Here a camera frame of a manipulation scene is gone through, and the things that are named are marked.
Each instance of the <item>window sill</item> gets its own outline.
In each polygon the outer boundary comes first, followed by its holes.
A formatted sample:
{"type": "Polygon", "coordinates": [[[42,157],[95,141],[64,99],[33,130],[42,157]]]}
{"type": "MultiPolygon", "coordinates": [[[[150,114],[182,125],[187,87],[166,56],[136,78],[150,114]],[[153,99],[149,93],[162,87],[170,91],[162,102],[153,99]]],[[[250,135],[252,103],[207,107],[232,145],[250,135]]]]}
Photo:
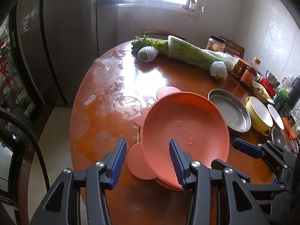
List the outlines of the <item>window sill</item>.
{"type": "Polygon", "coordinates": [[[184,9],[181,7],[176,7],[172,5],[167,4],[161,4],[161,3],[151,3],[151,2],[132,2],[127,4],[119,4],[119,7],[144,7],[144,8],[157,8],[157,9],[163,9],[163,10],[169,10],[169,11],[175,11],[178,13],[183,13],[187,16],[191,16],[194,18],[199,18],[199,15],[192,10],[184,9]]]}

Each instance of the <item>black hose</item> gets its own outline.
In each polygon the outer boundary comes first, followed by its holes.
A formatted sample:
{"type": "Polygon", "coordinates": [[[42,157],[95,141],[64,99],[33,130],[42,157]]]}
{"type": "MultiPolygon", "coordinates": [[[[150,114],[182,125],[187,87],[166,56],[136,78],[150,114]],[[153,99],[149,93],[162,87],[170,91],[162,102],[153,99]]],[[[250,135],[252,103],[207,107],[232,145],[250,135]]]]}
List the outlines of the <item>black hose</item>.
{"type": "Polygon", "coordinates": [[[44,176],[44,180],[45,180],[45,184],[46,184],[46,189],[47,189],[47,192],[48,192],[48,190],[50,189],[50,183],[49,183],[49,178],[48,178],[46,165],[45,165],[45,162],[44,162],[42,152],[41,152],[40,147],[38,145],[38,142],[37,142],[36,138],[34,137],[33,133],[31,132],[31,130],[28,127],[26,127],[26,125],[23,124],[23,122],[16,115],[14,115],[13,113],[5,110],[2,107],[0,107],[0,118],[11,122],[13,125],[15,125],[17,128],[19,128],[21,131],[23,131],[23,133],[31,141],[31,143],[32,143],[32,145],[35,149],[35,152],[37,154],[38,160],[40,162],[40,166],[42,168],[42,172],[43,172],[43,176],[44,176]]]}

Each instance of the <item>yellow bowl handle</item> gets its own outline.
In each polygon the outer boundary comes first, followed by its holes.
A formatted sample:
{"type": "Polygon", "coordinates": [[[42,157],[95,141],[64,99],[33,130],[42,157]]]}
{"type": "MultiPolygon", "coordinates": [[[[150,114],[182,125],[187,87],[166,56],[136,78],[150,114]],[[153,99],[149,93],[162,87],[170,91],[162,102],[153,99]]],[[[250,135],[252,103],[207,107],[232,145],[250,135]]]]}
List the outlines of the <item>yellow bowl handle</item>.
{"type": "Polygon", "coordinates": [[[267,131],[265,131],[265,132],[262,132],[262,134],[264,135],[264,136],[269,136],[270,135],[270,133],[271,133],[271,128],[269,128],[267,131]]]}
{"type": "Polygon", "coordinates": [[[246,104],[248,103],[248,101],[250,100],[250,96],[247,96],[245,101],[246,101],[246,104]]]}

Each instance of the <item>black bottle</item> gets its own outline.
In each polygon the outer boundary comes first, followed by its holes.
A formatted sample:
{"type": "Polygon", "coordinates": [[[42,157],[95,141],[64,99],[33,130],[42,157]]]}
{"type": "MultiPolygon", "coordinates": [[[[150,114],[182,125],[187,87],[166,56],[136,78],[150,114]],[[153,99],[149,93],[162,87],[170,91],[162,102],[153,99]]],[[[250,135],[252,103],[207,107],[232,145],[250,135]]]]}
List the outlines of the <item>black bottle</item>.
{"type": "Polygon", "coordinates": [[[281,111],[284,105],[287,103],[289,105],[289,108],[292,110],[296,103],[300,99],[300,76],[298,76],[294,82],[291,92],[287,95],[285,98],[283,104],[280,106],[278,111],[281,111]]]}

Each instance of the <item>table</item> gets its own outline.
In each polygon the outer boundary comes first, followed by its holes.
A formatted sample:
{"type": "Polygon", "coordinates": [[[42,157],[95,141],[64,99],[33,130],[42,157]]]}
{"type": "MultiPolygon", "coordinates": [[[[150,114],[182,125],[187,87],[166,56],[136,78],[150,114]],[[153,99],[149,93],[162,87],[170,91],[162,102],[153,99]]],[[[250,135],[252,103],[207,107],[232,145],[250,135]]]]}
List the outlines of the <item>table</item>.
{"type": "MultiPolygon", "coordinates": [[[[174,86],[182,91],[207,97],[212,89],[224,89],[243,104],[252,95],[231,76],[224,81],[210,77],[208,71],[183,62],[157,56],[143,63],[131,53],[131,43],[116,46],[97,58],[78,90],[71,119],[71,155],[75,171],[101,161],[114,149],[118,139],[125,139],[127,151],[137,142],[138,127],[132,119],[144,107],[156,101],[156,91],[174,86]]],[[[266,137],[253,128],[241,138],[253,144],[266,137]]],[[[230,146],[230,165],[250,176],[257,184],[272,183],[274,176],[262,160],[255,160],[230,146]]],[[[120,180],[114,190],[106,191],[113,224],[185,224],[191,191],[172,191],[154,180],[140,180],[129,171],[125,160],[120,180]]],[[[212,202],[212,223],[215,204],[212,202]]]]}

